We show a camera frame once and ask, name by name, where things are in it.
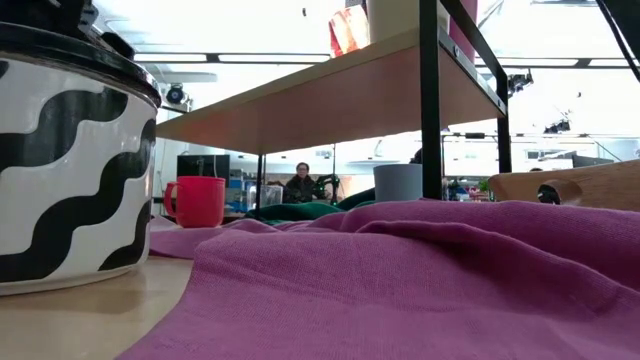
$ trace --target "wavy pattern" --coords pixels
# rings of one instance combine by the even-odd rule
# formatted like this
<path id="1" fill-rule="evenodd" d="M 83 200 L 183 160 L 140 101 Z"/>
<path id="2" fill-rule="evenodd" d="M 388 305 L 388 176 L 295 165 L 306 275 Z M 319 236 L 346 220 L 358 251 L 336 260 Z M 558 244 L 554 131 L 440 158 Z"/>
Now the wavy pattern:
<path id="1" fill-rule="evenodd" d="M 154 142 L 155 120 L 151 119 L 142 129 L 138 152 L 118 154 L 109 160 L 97 194 L 54 204 L 38 219 L 27 251 L 0 256 L 0 283 L 43 279 L 53 273 L 67 257 L 76 228 L 99 224 L 115 214 L 125 181 L 146 172 Z"/>
<path id="2" fill-rule="evenodd" d="M 49 99 L 30 134 L 0 134 L 0 173 L 11 166 L 42 166 L 63 157 L 76 140 L 84 120 L 116 120 L 127 107 L 128 96 L 107 87 L 101 93 L 69 90 Z"/>
<path id="3" fill-rule="evenodd" d="M 0 60 L 0 79 L 7 73 L 7 70 L 9 70 L 9 62 Z"/>
<path id="4" fill-rule="evenodd" d="M 144 244 L 147 238 L 147 224 L 151 220 L 151 201 L 146 202 L 136 220 L 136 233 L 131 245 L 123 246 L 114 251 L 102 263 L 99 271 L 117 269 L 119 267 L 137 263 L 144 252 Z"/>

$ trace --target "shelf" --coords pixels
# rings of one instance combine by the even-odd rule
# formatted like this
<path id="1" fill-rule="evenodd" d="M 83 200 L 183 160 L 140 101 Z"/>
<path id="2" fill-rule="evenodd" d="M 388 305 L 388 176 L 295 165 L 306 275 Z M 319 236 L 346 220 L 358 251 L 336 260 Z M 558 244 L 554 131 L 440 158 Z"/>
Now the shelf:
<path id="1" fill-rule="evenodd" d="M 439 34 L 441 125 L 497 118 L 506 106 Z M 420 130 L 418 29 L 159 124 L 157 136 L 252 154 Z"/>

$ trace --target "red mug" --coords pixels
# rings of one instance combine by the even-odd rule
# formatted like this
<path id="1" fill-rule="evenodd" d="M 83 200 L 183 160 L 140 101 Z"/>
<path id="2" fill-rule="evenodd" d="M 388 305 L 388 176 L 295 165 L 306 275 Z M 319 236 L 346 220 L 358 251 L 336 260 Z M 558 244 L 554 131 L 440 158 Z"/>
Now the red mug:
<path id="1" fill-rule="evenodd" d="M 224 218 L 225 180 L 208 176 L 179 176 L 167 184 L 164 207 L 185 228 L 216 227 Z M 171 193 L 177 187 L 176 210 Z"/>

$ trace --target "black and white pot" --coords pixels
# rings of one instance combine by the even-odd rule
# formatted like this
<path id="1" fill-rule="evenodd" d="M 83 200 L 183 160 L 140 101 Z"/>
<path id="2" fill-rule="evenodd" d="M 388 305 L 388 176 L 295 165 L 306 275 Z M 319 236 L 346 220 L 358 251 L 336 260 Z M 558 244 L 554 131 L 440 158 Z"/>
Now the black and white pot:
<path id="1" fill-rule="evenodd" d="M 146 259 L 156 88 L 119 55 L 0 23 L 0 295 Z"/>

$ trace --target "dark hair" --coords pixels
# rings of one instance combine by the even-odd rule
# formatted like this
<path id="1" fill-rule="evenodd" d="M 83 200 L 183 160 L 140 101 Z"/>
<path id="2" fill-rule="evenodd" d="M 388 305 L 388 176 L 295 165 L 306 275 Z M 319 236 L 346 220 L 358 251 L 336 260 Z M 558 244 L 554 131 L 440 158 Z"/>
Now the dark hair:
<path id="1" fill-rule="evenodd" d="M 307 164 L 307 163 L 299 163 L 298 165 L 296 165 L 296 171 L 298 171 L 298 168 L 299 168 L 300 166 L 304 166 L 304 167 L 306 167 L 306 168 L 307 168 L 307 171 L 309 171 L 309 164 Z"/>

